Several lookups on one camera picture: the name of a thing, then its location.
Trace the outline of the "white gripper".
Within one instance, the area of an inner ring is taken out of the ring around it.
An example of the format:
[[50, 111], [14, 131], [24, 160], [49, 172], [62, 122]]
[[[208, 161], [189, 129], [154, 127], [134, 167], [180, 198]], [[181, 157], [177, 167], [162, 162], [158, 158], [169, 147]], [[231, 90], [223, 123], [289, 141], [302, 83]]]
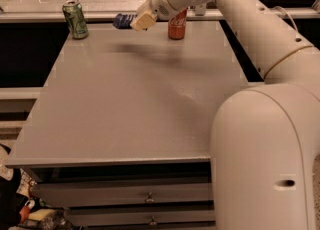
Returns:
[[137, 17], [130, 26], [135, 31], [146, 30], [156, 24], [157, 19], [169, 20], [177, 15], [168, 0], [146, 0], [138, 9]]

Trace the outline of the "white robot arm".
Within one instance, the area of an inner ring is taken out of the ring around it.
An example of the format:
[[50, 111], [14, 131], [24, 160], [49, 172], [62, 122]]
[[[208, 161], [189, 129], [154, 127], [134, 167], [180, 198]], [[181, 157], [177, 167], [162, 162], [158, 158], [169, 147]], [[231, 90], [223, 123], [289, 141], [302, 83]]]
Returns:
[[259, 0], [146, 0], [134, 30], [213, 2], [264, 82], [228, 98], [210, 140], [217, 230], [317, 230], [320, 52]]

